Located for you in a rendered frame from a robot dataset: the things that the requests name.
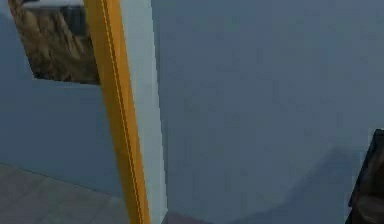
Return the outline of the yellow room door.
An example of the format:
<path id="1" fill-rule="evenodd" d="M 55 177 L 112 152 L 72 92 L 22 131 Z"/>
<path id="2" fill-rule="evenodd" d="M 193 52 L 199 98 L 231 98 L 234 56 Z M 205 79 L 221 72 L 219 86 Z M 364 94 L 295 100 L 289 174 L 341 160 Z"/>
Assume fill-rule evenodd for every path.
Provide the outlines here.
<path id="1" fill-rule="evenodd" d="M 151 224 L 120 0 L 84 0 L 131 224 Z"/>

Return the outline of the dark brown cabinet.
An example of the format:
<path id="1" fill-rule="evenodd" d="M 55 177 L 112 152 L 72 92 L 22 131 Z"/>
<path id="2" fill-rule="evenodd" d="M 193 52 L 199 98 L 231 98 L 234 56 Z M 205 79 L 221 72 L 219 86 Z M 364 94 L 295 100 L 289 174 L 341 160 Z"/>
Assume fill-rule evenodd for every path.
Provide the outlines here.
<path id="1" fill-rule="evenodd" d="M 376 129 L 348 202 L 345 224 L 384 224 L 384 130 Z"/>

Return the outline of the brown framed wall picture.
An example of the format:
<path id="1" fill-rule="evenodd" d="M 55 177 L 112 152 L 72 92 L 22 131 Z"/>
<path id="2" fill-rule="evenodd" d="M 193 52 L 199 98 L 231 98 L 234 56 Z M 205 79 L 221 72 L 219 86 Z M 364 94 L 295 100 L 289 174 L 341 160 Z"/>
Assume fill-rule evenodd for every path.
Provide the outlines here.
<path id="1" fill-rule="evenodd" d="M 84 0 L 7 0 L 36 79 L 100 83 Z"/>

